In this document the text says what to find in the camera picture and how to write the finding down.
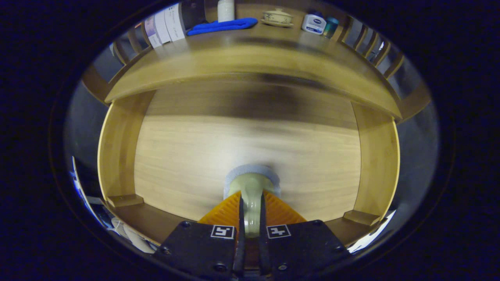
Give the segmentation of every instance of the small container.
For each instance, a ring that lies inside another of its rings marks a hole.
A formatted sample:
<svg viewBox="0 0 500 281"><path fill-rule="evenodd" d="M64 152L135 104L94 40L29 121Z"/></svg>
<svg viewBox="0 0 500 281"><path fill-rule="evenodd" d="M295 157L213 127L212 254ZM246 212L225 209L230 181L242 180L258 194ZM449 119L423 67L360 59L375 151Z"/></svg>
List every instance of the small container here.
<svg viewBox="0 0 500 281"><path fill-rule="evenodd" d="M283 11L283 9L276 8L276 10L268 10L262 13L263 18L268 23L278 23L289 25L292 23L293 16Z"/></svg>
<svg viewBox="0 0 500 281"><path fill-rule="evenodd" d="M332 16L329 16L326 18L326 26L324 28L324 31L323 31L323 35L328 38L328 39L331 39L335 33L335 30L337 29L337 27L339 26L339 20L332 17Z"/></svg>
<svg viewBox="0 0 500 281"><path fill-rule="evenodd" d="M235 0L218 1L217 20L219 23L235 20Z"/></svg>
<svg viewBox="0 0 500 281"><path fill-rule="evenodd" d="M327 21L323 18L323 15L318 11L313 11L304 16L302 30L321 35L326 25Z"/></svg>

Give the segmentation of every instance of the dark background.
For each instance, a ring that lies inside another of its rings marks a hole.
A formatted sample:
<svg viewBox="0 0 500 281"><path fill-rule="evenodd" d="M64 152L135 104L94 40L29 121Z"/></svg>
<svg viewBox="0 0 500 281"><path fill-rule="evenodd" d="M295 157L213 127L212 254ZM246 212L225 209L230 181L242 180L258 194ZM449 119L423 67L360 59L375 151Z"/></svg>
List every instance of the dark background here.
<svg viewBox="0 0 500 281"><path fill-rule="evenodd" d="M67 103L92 60L89 50L149 0L11 1L1 3L1 104L4 139L2 255L5 280L168 279L126 250L119 256L76 219L56 188L49 161L49 120L56 99ZM499 277L498 121L495 12L498 3L358 1L334 3L413 55L436 103L447 105L455 134L453 172L425 223L394 250L356 271L366 280L492 280ZM146 8L147 14L161 6ZM55 120L61 128L63 119ZM445 175L440 183L446 181Z"/></svg>

